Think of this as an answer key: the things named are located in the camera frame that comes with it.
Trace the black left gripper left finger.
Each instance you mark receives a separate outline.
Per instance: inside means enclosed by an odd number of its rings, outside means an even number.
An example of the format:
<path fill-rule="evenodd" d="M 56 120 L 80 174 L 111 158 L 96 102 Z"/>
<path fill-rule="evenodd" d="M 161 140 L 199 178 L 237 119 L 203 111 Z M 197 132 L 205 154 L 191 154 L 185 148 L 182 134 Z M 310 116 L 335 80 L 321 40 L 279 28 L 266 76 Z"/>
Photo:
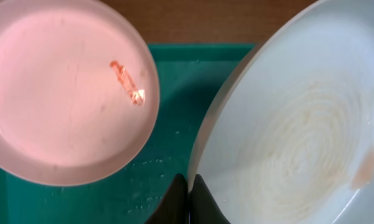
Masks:
<path fill-rule="evenodd" d="M 176 174 L 154 213 L 145 224 L 185 224 L 188 212 L 187 181 Z"/>

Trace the light blue plate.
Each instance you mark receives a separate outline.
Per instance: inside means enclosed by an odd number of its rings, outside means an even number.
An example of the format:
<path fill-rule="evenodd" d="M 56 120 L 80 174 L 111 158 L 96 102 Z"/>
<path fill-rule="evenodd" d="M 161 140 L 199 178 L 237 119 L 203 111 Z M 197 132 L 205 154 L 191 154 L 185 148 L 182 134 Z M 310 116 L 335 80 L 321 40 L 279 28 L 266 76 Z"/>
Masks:
<path fill-rule="evenodd" d="M 374 223 L 374 0 L 311 4 L 219 89 L 192 149 L 231 223 Z"/>

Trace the pink plate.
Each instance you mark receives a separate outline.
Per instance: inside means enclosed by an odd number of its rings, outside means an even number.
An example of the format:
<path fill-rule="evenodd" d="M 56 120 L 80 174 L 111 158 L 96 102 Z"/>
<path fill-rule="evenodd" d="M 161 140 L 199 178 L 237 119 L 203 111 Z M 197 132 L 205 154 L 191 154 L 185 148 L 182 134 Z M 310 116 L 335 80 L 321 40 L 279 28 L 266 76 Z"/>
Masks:
<path fill-rule="evenodd" d="M 101 1 L 0 1 L 0 168 L 75 186 L 143 148 L 160 102 L 137 30 Z"/>

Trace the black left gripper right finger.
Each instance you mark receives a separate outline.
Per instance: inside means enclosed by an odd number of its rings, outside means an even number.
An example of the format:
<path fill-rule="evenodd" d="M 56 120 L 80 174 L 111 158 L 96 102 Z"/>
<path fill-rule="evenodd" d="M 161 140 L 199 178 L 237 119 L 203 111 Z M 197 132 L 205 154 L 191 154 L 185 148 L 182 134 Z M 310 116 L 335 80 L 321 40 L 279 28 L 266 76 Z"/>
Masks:
<path fill-rule="evenodd" d="M 189 210 L 191 224 L 230 224 L 199 174 L 189 196 Z"/>

